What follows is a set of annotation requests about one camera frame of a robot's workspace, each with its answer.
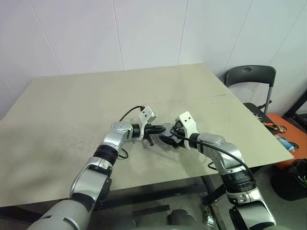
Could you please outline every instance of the black cable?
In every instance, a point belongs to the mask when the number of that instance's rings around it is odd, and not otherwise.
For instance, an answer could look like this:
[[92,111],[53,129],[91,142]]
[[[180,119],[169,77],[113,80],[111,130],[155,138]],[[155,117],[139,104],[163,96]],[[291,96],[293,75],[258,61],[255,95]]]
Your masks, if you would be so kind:
[[128,154],[127,151],[124,150],[123,148],[122,148],[121,150],[122,150],[126,155],[123,156],[123,155],[118,154],[118,156],[121,157],[122,159],[127,159],[127,158],[129,157],[129,154]]
[[210,166],[210,165],[212,165],[212,164],[213,164],[213,161],[207,165],[207,166],[208,166],[208,168],[210,168],[210,169],[213,169],[213,170],[216,170],[216,171],[217,171],[217,169],[216,169],[216,168],[214,168],[214,167]]
[[122,120],[125,118],[125,116],[127,116],[132,110],[135,110],[135,109],[137,109],[137,108],[140,108],[141,111],[142,111],[142,110],[145,108],[145,106],[144,106],[144,105],[138,105],[138,106],[135,106],[135,107],[131,108],[128,112],[126,112],[126,113],[123,115],[123,117],[122,117],[119,121],[122,121]]
[[253,181],[255,180],[254,175],[253,175],[253,172],[250,170],[250,168],[249,168],[242,160],[240,160],[238,157],[232,155],[231,153],[229,153],[229,152],[227,152],[227,151],[225,151],[225,150],[223,150],[223,149],[220,149],[220,148],[218,148],[218,147],[216,147],[216,146],[209,145],[209,144],[207,144],[207,143],[203,143],[203,142],[200,142],[200,141],[197,141],[197,140],[193,140],[193,139],[186,138],[186,137],[184,137],[184,136],[178,135],[178,134],[176,134],[176,133],[173,132],[173,129],[171,129],[169,132],[170,132],[172,135],[174,135],[175,137],[179,138],[179,139],[183,139],[183,140],[187,140],[187,141],[193,141],[193,142],[195,142],[196,144],[203,145],[203,146],[209,147],[209,148],[211,148],[211,149],[217,150],[217,151],[222,152],[222,153],[226,154],[227,156],[229,156],[229,157],[235,159],[237,162],[239,162],[240,164],[242,164],[242,165],[245,167],[245,169],[246,169],[246,171],[249,173],[251,179],[252,179]]
[[[137,108],[140,108],[140,110],[142,111],[145,108],[145,106],[144,105],[138,105],[138,106],[135,106],[135,107],[131,108],[130,110],[128,110],[128,112],[126,112],[121,117],[121,119],[119,121],[122,121],[132,110],[135,110]],[[128,152],[125,149],[123,149],[123,148],[121,150],[123,150],[123,152],[126,154],[126,156],[123,156],[123,155],[120,155],[120,154],[118,154],[118,156],[121,157],[122,159],[127,159],[129,157]]]

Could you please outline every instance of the black chair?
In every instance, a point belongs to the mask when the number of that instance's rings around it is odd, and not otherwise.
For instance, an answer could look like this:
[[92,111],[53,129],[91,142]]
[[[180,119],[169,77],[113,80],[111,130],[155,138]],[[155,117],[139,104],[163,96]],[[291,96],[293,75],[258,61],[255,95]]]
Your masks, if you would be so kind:
[[[231,85],[242,83],[242,82],[258,82],[269,84],[269,92],[267,101],[261,106],[255,106],[253,103],[243,103],[255,117],[262,123],[273,123],[267,116],[269,108],[276,70],[271,66],[238,66],[229,69],[224,75],[224,84],[229,87]],[[279,129],[269,129],[272,134],[279,133]]]

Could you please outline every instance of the chair backrest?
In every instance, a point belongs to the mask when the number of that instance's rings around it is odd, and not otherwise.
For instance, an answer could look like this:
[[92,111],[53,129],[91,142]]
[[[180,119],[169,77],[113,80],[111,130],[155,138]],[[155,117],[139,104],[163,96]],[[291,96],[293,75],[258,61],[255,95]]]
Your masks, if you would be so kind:
[[229,87],[241,82],[259,82],[273,87],[276,70],[271,66],[238,66],[229,69],[224,76],[224,84]]

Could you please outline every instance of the beige tabletop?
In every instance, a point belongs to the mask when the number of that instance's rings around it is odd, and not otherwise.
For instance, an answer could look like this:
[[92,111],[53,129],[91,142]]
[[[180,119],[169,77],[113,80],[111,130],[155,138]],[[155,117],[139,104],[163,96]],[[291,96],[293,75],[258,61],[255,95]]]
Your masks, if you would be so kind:
[[[140,104],[156,112],[155,124],[190,111],[200,132],[234,143],[250,167],[292,158],[203,64],[39,78],[0,121],[0,207],[67,197],[111,124]],[[196,150],[124,148],[130,157],[117,160],[112,190],[215,173]]]

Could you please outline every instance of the white wall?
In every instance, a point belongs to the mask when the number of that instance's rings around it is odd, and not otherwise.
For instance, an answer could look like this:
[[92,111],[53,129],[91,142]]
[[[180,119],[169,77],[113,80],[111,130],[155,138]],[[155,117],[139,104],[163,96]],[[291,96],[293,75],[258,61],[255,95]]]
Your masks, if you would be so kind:
[[[0,118],[32,78],[196,62],[274,66],[282,114],[307,87],[306,21],[306,0],[1,0]],[[264,103],[264,87],[231,88]]]

